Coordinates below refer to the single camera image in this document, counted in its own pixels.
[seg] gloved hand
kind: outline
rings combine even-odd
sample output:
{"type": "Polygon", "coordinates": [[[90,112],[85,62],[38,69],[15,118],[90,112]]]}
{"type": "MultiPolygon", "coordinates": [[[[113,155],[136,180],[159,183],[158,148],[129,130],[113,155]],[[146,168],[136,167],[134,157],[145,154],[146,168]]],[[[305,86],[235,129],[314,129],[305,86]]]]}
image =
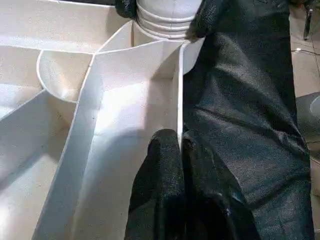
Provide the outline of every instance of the gloved hand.
{"type": "Polygon", "coordinates": [[[237,180],[200,136],[160,130],[132,188],[126,240],[259,240],[237,180]]]}
{"type": "MultiPolygon", "coordinates": [[[[212,33],[220,17],[228,9],[230,1],[203,0],[191,23],[189,35],[203,38],[212,33]]],[[[120,16],[134,19],[137,15],[137,0],[115,0],[115,8],[120,16]]]]}

